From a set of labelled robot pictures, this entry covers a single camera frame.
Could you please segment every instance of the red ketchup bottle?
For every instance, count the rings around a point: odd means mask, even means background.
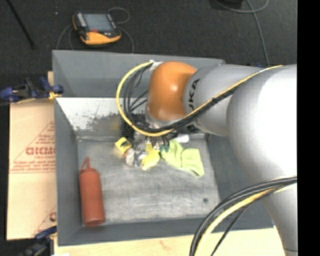
[[[83,224],[97,226],[104,223],[106,219],[100,174],[96,169],[90,167],[89,157],[86,157],[81,166],[79,187]]]

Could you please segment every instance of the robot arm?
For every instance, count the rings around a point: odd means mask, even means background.
[[[158,127],[182,118],[230,85],[262,71],[193,125],[206,133],[228,136],[253,184],[297,175],[297,65],[262,70],[225,64],[197,71],[177,63],[162,65],[151,76],[146,109],[149,120]],[[159,86],[166,93],[159,93]],[[297,187],[264,198],[263,203],[285,255],[298,255]]]

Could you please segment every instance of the black floor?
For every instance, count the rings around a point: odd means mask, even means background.
[[[297,1],[270,0],[264,10],[256,13],[270,65],[297,63]],[[266,0],[250,2],[259,8]],[[0,1],[0,90],[18,85],[27,76],[37,78],[52,68],[51,51],[77,10],[125,8],[130,20],[121,27],[131,35],[136,53],[213,57],[229,64],[267,67],[254,15],[222,9],[215,0],[11,0],[11,3],[36,49],[31,48],[7,1]],[[245,0],[241,10],[248,10]],[[112,14],[117,21],[126,19],[120,11]],[[132,49],[126,35],[104,49],[87,48],[74,31],[70,41],[76,50],[129,53]],[[71,48],[68,33],[61,38],[59,46]],[[0,255],[11,256],[33,241],[5,241],[8,106],[0,106],[0,121]]]

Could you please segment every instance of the gray bin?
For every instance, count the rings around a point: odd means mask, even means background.
[[[58,244],[80,245],[193,234],[219,201],[249,185],[228,138],[195,134],[185,148],[198,148],[205,175],[195,177],[164,161],[148,171],[129,167],[114,152],[123,120],[115,104],[121,78],[138,64],[182,61],[197,69],[221,65],[210,58],[53,51],[54,83],[64,86],[55,101]],[[150,72],[141,81],[148,86]],[[78,174],[85,157],[101,176],[106,222],[82,224]],[[223,223],[221,231],[228,223]],[[272,227],[258,203],[235,225],[237,229]]]

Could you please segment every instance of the silver robot arm segment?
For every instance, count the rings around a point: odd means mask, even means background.
[[[184,91],[185,112],[260,70],[229,64],[199,69]],[[297,65],[259,73],[193,124],[204,132],[228,136],[253,184],[297,175]],[[262,200],[286,256],[298,255],[297,193],[295,187]]]

